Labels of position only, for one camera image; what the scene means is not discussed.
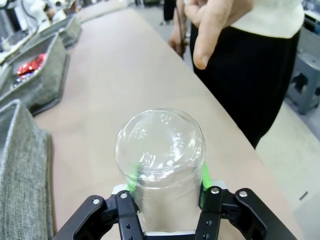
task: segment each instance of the black skirt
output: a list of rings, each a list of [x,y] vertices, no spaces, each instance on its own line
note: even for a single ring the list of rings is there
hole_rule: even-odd
[[[191,27],[193,55],[198,29]],[[293,38],[257,35],[227,27],[207,68],[195,74],[256,148],[276,119],[289,87],[300,32]]]
[[[176,0],[164,0],[163,19],[166,22],[174,19],[175,8],[176,8]]]

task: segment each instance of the gray stool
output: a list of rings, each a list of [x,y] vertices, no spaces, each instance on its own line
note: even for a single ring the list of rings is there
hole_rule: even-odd
[[[320,102],[320,59],[309,53],[296,56],[288,97],[297,104],[298,112],[305,115]]]

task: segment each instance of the beige tabletop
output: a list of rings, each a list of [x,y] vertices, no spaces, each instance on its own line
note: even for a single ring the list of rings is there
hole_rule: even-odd
[[[202,128],[206,162],[230,191],[252,189],[302,240],[283,193],[242,132],[187,65],[134,11],[83,24],[72,51],[62,102],[36,117],[52,134],[53,198],[60,229],[90,195],[108,198],[124,181],[114,160],[117,133],[154,108],[187,112]],[[108,233],[117,238],[118,228]],[[243,237],[222,221],[220,240]]]
[[[121,10],[127,7],[127,0],[102,0],[91,6],[82,8],[78,13],[78,19],[83,23],[105,14]]]

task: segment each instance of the hand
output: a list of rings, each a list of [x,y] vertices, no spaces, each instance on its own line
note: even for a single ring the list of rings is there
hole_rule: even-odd
[[[185,51],[186,51],[186,46],[185,46],[185,39],[184,37],[186,36],[187,32],[187,25],[183,24],[181,26],[181,31],[180,31],[180,26],[175,25],[173,27],[172,34],[168,40],[169,46],[180,56],[183,57]]]
[[[46,12],[47,17],[51,21],[54,15],[56,14],[55,10],[53,8],[49,8]]]
[[[198,69],[207,67],[223,28],[230,26],[253,9],[254,0],[188,0],[184,12],[198,27],[193,62]]]

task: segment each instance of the gray felt tray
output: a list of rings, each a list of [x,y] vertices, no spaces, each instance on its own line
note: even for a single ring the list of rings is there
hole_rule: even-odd
[[[19,100],[0,109],[0,239],[53,238],[50,135]]]
[[[47,57],[38,73],[12,89],[18,68],[42,53]],[[14,99],[20,99],[33,115],[54,107],[62,98],[68,65],[69,55],[57,33],[29,48],[0,76],[0,108]]]
[[[26,49],[34,46],[41,42],[43,39],[59,33],[65,48],[70,48],[78,42],[80,34],[82,32],[81,24],[77,19],[76,15],[69,16],[66,19],[57,22],[43,31],[37,33],[21,50],[22,52]]]

